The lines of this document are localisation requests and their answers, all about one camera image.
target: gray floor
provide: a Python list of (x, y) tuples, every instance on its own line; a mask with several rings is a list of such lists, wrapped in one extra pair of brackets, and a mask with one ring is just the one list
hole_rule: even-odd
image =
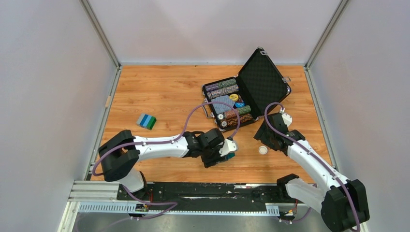
[[(306, 207), (298, 208), (301, 217)], [(306, 220), (293, 225), (272, 217), (164, 215), (146, 221), (126, 220), (106, 229), (111, 223), (129, 218), (116, 213), (80, 214), (79, 232), (330, 232), (320, 215), (312, 212)]]

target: blue disc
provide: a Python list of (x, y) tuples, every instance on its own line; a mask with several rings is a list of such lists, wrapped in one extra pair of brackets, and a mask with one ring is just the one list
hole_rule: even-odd
[(237, 103), (235, 103), (235, 106), (236, 106), (237, 108), (241, 108), (241, 107), (244, 107), (245, 104), (244, 104), (243, 102), (237, 102)]

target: perforated metal strip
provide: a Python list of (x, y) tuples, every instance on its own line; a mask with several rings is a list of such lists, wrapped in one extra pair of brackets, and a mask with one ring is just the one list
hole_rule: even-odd
[[(109, 203), (109, 202), (82, 202), (79, 213), (132, 213), (132, 214), (157, 214), (161, 210), (149, 210), (148, 212), (136, 212), (136, 203)], [(266, 204), (265, 212), (242, 212), (242, 211), (185, 211), (171, 210), (166, 214), (174, 215), (231, 215), (231, 216), (279, 216), (277, 205)]]

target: white wall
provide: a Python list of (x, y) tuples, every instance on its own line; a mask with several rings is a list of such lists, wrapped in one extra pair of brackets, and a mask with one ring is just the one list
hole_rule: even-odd
[(0, 3), (0, 231), (54, 232), (115, 74), (78, 0)]
[(410, 2), (351, 1), (312, 67), (337, 165), (372, 232), (408, 231)]
[(121, 62), (304, 63), (339, 0), (90, 0)]

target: wooden table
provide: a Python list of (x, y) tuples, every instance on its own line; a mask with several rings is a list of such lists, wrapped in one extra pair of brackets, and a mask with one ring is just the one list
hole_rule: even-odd
[[(119, 78), (102, 144), (121, 130), (129, 129), (142, 137), (167, 137), (181, 133), (188, 113), (201, 104), (203, 84), (233, 76), (238, 65), (148, 65), (124, 66)], [(330, 163), (322, 130), (316, 115), (302, 66), (278, 66), (283, 76), (291, 78), (292, 93), (283, 101), (293, 118), (290, 129), (299, 130), (311, 146)], [(141, 113), (157, 118), (152, 131), (136, 125)], [(227, 162), (204, 168), (200, 158), (160, 158), (139, 162), (147, 181), (190, 181), (227, 183), (275, 183), (285, 175), (295, 173), (313, 183), (308, 174), (281, 152), (269, 150), (260, 155), (262, 144), (253, 139), (263, 120), (241, 127), (235, 140), (239, 150)], [(208, 131), (213, 119), (206, 119), (202, 109), (191, 117), (188, 131)], [(225, 137), (232, 131), (225, 132)], [(103, 176), (92, 177), (103, 180)]]

